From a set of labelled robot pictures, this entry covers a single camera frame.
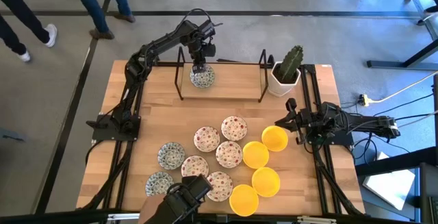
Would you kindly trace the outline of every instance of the white sneaker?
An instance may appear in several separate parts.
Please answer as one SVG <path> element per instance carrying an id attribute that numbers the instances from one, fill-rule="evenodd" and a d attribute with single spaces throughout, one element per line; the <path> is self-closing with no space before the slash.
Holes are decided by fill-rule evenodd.
<path id="1" fill-rule="evenodd" d="M 48 43 L 45 43 L 48 47 L 53 47 L 56 42 L 56 36 L 57 36 L 57 29 L 56 26 L 53 24 L 48 24 L 47 27 L 45 27 L 45 30 L 49 33 L 49 41 Z"/>
<path id="2" fill-rule="evenodd" d="M 20 60 L 22 60 L 23 62 L 29 62 L 30 61 L 30 55 L 29 55 L 28 50 L 26 50 L 26 53 L 23 54 L 23 55 L 19 55 L 19 54 L 17 54 L 17 55 L 20 58 Z"/>

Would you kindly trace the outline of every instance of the potted cactus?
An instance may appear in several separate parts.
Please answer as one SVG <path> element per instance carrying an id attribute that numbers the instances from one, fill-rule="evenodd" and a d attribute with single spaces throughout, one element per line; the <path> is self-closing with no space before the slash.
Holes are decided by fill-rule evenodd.
<path id="1" fill-rule="evenodd" d="M 276 97 L 288 93 L 300 79 L 301 72 L 298 67 L 302 62 L 302 47 L 295 46 L 286 54 L 282 62 L 275 62 L 268 78 L 268 90 Z"/>

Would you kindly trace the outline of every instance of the white plate with pink pattern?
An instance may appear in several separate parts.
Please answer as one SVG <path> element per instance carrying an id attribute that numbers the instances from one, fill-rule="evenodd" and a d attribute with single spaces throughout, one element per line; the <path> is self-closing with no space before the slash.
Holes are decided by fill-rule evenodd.
<path id="1" fill-rule="evenodd" d="M 233 141 L 223 142 L 216 149 L 216 159 L 221 166 L 232 169 L 242 162 L 242 148 Z"/>
<path id="2" fill-rule="evenodd" d="M 215 150 L 220 142 L 218 130 L 210 126 L 199 128 L 193 137 L 194 146 L 202 152 Z"/>
<path id="3" fill-rule="evenodd" d="M 181 174 L 183 177 L 193 175 L 198 176 L 200 174 L 203 174 L 205 177 L 207 177 L 208 163 L 199 155 L 192 155 L 183 162 L 183 165 L 181 166 Z"/>
<path id="4" fill-rule="evenodd" d="M 213 190 L 207 193 L 213 201 L 225 201 L 227 200 L 231 192 L 233 191 L 233 180 L 229 175 L 224 172 L 214 172 L 207 177 L 207 180 L 213 186 Z"/>
<path id="5" fill-rule="evenodd" d="M 222 122 L 220 130 L 226 139 L 230 141 L 239 141 L 246 136 L 248 126 L 243 118 L 230 116 Z"/>

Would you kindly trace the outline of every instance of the ceramic plate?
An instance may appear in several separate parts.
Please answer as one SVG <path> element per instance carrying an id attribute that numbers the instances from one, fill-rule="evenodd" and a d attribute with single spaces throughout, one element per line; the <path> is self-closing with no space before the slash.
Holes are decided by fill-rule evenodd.
<path id="1" fill-rule="evenodd" d="M 193 69 L 190 71 L 190 81 L 198 88 L 210 87 L 214 82 L 214 71 L 208 64 L 205 65 L 205 72 L 193 73 Z"/>
<path id="2" fill-rule="evenodd" d="M 238 116 L 227 117 L 220 126 L 224 137 L 230 141 L 239 141 L 245 137 L 248 126 L 244 119 Z"/>
<path id="3" fill-rule="evenodd" d="M 223 142 L 216 149 L 216 159 L 224 168 L 232 169 L 242 162 L 242 149 L 236 142 Z"/>
<path id="4" fill-rule="evenodd" d="M 212 173 L 207 180 L 213 186 L 213 190 L 207 196 L 213 201 L 227 200 L 233 191 L 233 180 L 226 173 L 217 171 Z"/>
<path id="5" fill-rule="evenodd" d="M 208 176 L 208 163 L 204 158 L 199 155 L 192 155 L 185 159 L 183 166 L 181 167 L 181 174 L 183 177 L 192 175 L 198 176 L 201 173 L 205 177 Z"/>
<path id="6" fill-rule="evenodd" d="M 166 194 L 169 187 L 173 184 L 173 179 L 170 174 L 156 172 L 152 174 L 146 182 L 146 196 L 150 197 L 157 194 Z"/>
<path id="7" fill-rule="evenodd" d="M 194 134 L 194 146 L 202 152 L 210 152 L 215 150 L 220 142 L 218 130 L 212 127 L 201 127 Z"/>
<path id="8" fill-rule="evenodd" d="M 158 151 L 158 164 L 163 169 L 173 170 L 181 166 L 184 157 L 184 148 L 179 143 L 168 142 Z"/>

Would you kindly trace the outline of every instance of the brown shoe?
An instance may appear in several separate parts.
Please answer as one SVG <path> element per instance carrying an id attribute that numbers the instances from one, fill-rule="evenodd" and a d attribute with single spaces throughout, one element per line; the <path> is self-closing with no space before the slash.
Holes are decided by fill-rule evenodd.
<path id="1" fill-rule="evenodd" d="M 99 32 L 97 29 L 90 30 L 90 35 L 94 39 L 108 39 L 112 40 L 114 39 L 114 35 L 111 31 L 108 31 L 106 33 Z"/>
<path id="2" fill-rule="evenodd" d="M 124 20 L 124 21 L 128 21 L 130 23 L 134 23 L 136 21 L 136 18 L 134 17 L 134 15 L 126 16 L 126 15 L 123 15 L 121 13 L 118 13 L 118 14 L 114 15 L 114 18 L 121 19 L 121 20 Z"/>

